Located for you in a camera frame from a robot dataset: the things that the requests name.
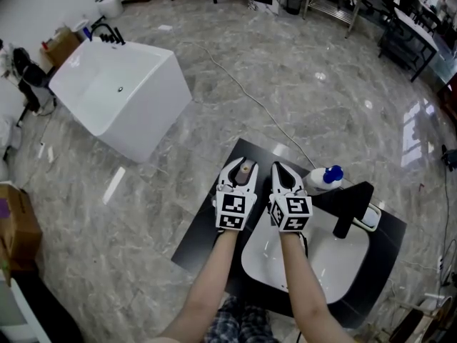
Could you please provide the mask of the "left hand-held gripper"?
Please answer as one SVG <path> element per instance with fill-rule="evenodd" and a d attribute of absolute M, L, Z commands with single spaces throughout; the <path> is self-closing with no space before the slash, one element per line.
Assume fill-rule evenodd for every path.
<path fill-rule="evenodd" d="M 218 185 L 213 197 L 216 216 L 216 228 L 242 231 L 246 226 L 257 200 L 255 193 L 258 179 L 258 163 L 247 160 L 245 163 L 246 186 L 238 187 L 241 165 L 245 157 L 239 157 L 224 166 L 219 174 Z"/>

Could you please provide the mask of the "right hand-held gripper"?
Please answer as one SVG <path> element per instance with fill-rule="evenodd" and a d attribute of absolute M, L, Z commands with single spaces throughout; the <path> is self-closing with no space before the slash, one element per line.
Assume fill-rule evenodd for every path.
<path fill-rule="evenodd" d="M 313 216 L 312 198 L 306 195 L 302 177 L 290 166 L 275 161 L 271 166 L 269 209 L 280 232 L 301 232 Z"/>

